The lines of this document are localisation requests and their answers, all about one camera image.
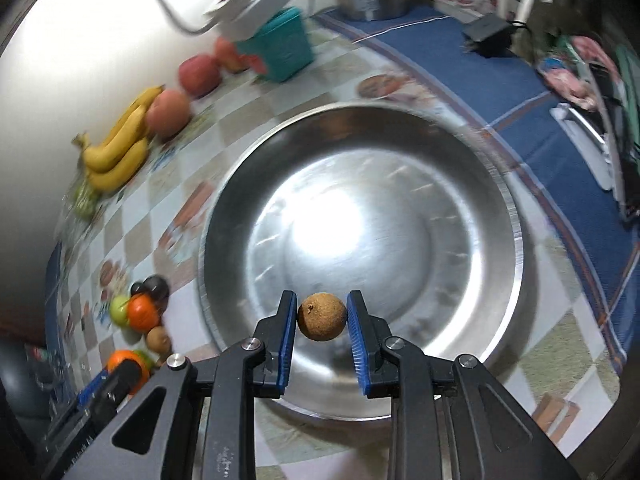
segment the bunch of bananas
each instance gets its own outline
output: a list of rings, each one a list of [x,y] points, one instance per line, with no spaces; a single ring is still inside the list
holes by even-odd
[[[161,86],[144,90],[100,145],[92,146],[86,133],[72,141],[82,150],[86,179],[95,190],[104,193],[116,191],[142,166],[149,147],[145,114],[162,90]]]

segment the metal screw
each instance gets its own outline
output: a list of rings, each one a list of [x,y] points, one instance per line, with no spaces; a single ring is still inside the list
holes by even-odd
[[[478,359],[471,354],[462,354],[458,358],[458,362],[463,368],[475,368],[478,366]]]
[[[404,339],[396,336],[387,337],[385,346],[389,348],[389,350],[399,350],[404,346]]]
[[[182,354],[171,354],[166,359],[166,365],[171,368],[171,370],[180,370],[184,368],[187,364],[187,358]]]
[[[242,341],[242,348],[245,350],[255,350],[260,348],[262,342],[257,337],[248,337]]]

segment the stainless steel bowl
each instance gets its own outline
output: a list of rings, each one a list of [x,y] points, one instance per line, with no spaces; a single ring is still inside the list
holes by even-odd
[[[274,314],[284,289],[345,298],[425,353],[486,361],[520,291],[522,236],[492,163],[450,124],[380,103],[302,114],[251,146],[202,237],[202,308],[225,349]],[[296,336],[284,405],[341,420],[389,416],[356,382],[345,330]]]

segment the teal container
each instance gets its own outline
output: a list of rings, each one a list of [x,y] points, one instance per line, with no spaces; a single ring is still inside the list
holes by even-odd
[[[296,7],[281,10],[255,35],[237,41],[240,54],[265,78],[281,83],[314,60],[305,28]]]

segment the wall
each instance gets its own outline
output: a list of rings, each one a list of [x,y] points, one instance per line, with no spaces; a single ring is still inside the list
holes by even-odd
[[[210,1],[169,0],[194,24]],[[180,35],[154,0],[39,0],[28,13],[0,57],[0,320],[43,326],[72,137],[98,141],[141,89],[176,86],[178,65],[209,51],[214,34]]]

